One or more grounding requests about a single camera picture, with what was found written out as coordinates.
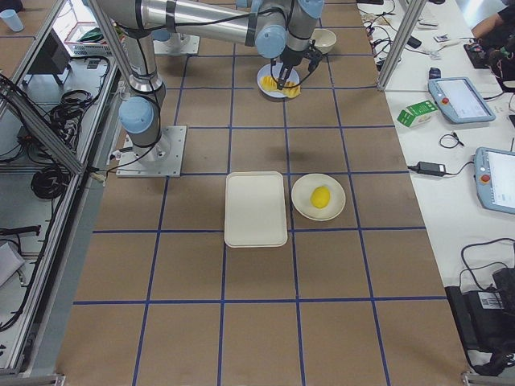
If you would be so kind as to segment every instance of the green box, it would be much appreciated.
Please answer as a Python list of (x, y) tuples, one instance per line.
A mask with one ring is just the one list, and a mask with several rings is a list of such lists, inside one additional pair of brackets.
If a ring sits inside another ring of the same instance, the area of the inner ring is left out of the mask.
[(437, 110), (438, 108), (431, 101), (419, 102), (404, 108), (397, 120), (404, 126), (413, 127), (429, 121)]

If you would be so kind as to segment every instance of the gray floor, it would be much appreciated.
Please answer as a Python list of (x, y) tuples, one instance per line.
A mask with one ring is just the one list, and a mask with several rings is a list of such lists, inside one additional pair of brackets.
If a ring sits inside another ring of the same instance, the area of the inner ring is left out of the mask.
[(514, 0), (456, 0), (456, 2), (470, 28), (491, 14), (502, 10), (506, 6), (504, 3), (515, 3)]

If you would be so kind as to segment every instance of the tablet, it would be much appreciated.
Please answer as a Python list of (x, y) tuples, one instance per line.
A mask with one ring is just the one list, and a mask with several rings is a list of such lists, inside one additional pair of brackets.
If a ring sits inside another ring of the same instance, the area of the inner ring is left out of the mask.
[(481, 204), (493, 211), (515, 214), (515, 153), (480, 147), (474, 167)]
[(487, 122), (496, 119), (467, 77), (431, 79), (427, 86), (442, 114), (452, 123)]

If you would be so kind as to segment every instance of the yellow fruit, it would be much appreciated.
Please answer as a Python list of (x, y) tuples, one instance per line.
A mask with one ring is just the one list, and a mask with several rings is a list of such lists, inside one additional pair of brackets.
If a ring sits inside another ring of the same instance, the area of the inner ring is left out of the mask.
[(329, 201), (331, 201), (331, 192), (327, 187), (317, 187), (313, 190), (313, 193), (311, 193), (310, 201), (314, 207), (322, 209), (329, 204)]
[(263, 87), (263, 90), (268, 92), (279, 91), (289, 98), (295, 98), (300, 94), (300, 86), (293, 87), (295, 86), (295, 83), (290, 82), (289, 80), (284, 85), (286, 87), (293, 88), (283, 88), (282, 90), (277, 90), (277, 82), (270, 75), (263, 76), (259, 83), (261, 84), (261, 87)]

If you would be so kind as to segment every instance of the lemon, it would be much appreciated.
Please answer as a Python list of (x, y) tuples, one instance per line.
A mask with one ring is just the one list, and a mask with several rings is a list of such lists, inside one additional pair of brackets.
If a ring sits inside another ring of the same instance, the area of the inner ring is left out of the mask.
[(310, 201), (314, 207), (322, 209), (331, 201), (331, 192), (325, 186), (317, 187), (313, 190), (313, 193), (311, 193)]

